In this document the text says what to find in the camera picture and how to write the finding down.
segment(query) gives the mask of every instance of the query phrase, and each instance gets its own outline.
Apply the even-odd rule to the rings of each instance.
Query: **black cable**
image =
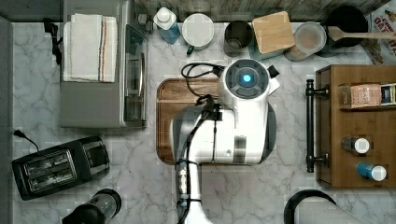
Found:
[[[55,55],[56,57],[56,63],[61,64],[62,62],[62,53],[61,50],[59,49],[59,45],[62,43],[64,40],[63,37],[58,41],[57,40],[57,35],[58,35],[58,26],[53,24],[53,20],[44,18],[44,32],[45,33],[50,33],[51,39],[52,39],[52,54]]]
[[[14,135],[15,135],[15,136],[18,136],[19,138],[24,138],[24,139],[28,140],[28,141],[31,142],[33,145],[35,145],[35,148],[37,148],[37,151],[40,151],[40,150],[38,149],[37,144],[36,144],[34,141],[32,141],[30,138],[26,137],[26,135],[25,135],[23,132],[21,132],[20,130],[15,131],[15,132],[14,132]]]
[[[190,72],[193,68],[197,67],[197,66],[211,66],[212,70],[207,71],[207,72],[203,72],[199,75],[190,76]],[[187,71],[187,74],[184,73],[184,70],[186,68],[189,67],[189,70]],[[190,78],[198,78],[198,77],[203,77],[205,75],[208,75],[210,73],[215,74],[217,77],[220,77],[220,72],[224,70],[224,66],[222,65],[217,65],[217,64],[213,64],[213,63],[188,63],[186,65],[184,65],[184,67],[181,69],[181,75],[186,78],[186,84],[187,84],[187,88],[189,89],[189,91],[194,94],[195,96],[201,97],[203,96],[202,94],[197,93],[196,91],[194,91],[191,86],[190,86]]]
[[[192,142],[192,138],[194,137],[196,131],[199,129],[199,127],[201,127],[201,125],[204,123],[204,121],[209,117],[210,113],[205,111],[203,113],[203,115],[201,116],[201,118],[198,120],[197,124],[195,125],[194,129],[190,132],[189,136],[187,137],[186,142],[184,143],[183,149],[181,151],[180,157],[184,157],[184,153],[186,152],[187,149],[187,153],[186,153],[186,157],[185,159],[189,158],[189,153],[190,153],[190,146],[191,146],[191,142]],[[187,165],[186,165],[186,172],[187,172],[187,194],[190,195],[191,194],[191,181],[190,181],[190,168],[189,168],[189,162],[187,161]],[[187,206],[186,209],[183,212],[182,217],[179,219],[177,224],[183,224],[184,220],[187,217],[187,214],[190,211],[190,204],[191,204],[191,200],[187,200]]]
[[[219,113],[219,105],[216,105],[216,113]],[[215,162],[216,150],[216,133],[218,132],[218,120],[215,119],[215,127],[213,128],[213,150],[212,150],[212,163]]]

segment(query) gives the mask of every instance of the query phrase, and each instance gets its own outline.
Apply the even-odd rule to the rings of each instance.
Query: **wooden lid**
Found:
[[[252,25],[261,54],[294,46],[288,12],[282,11],[256,18],[252,21]]]

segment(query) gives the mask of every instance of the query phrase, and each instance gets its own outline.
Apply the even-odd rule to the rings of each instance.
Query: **black pot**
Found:
[[[356,7],[351,6],[336,8],[320,25],[324,27],[327,33],[326,45],[317,53],[321,57],[332,57],[336,54],[336,49],[354,47],[363,40],[362,38],[343,38],[333,41],[329,37],[328,26],[338,26],[347,33],[367,33],[369,31],[368,22],[363,13]]]

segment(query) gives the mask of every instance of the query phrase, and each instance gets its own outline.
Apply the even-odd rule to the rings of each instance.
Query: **blue light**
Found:
[[[242,79],[244,79],[245,82],[251,81],[251,76],[250,75],[243,75]]]

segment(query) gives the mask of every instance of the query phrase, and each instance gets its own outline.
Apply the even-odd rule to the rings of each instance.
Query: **marble countertop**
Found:
[[[14,223],[60,223],[103,188],[116,190],[122,198],[122,208],[110,223],[177,223],[174,167],[162,163],[155,148],[156,90],[164,80],[181,77],[180,68],[187,63],[227,65],[235,60],[222,51],[225,24],[216,24],[211,45],[190,57],[186,57],[182,38],[171,46],[158,32],[150,35],[148,127],[122,130],[60,128],[60,70],[51,55],[50,37],[44,35],[42,23],[13,23],[13,27],[13,127],[40,148],[98,134],[111,161],[110,173],[99,180],[28,202],[21,200],[14,183]],[[364,223],[396,223],[396,190],[323,189],[315,175],[305,171],[305,81],[329,64],[370,64],[362,48],[344,49],[328,59],[311,56],[300,63],[291,63],[282,55],[262,62],[273,64],[280,72],[281,86],[269,97],[277,116],[276,148],[260,165],[203,167],[203,208],[209,219],[227,224],[281,224],[290,196],[302,189],[321,189]],[[34,146],[14,138],[12,159],[33,152]]]

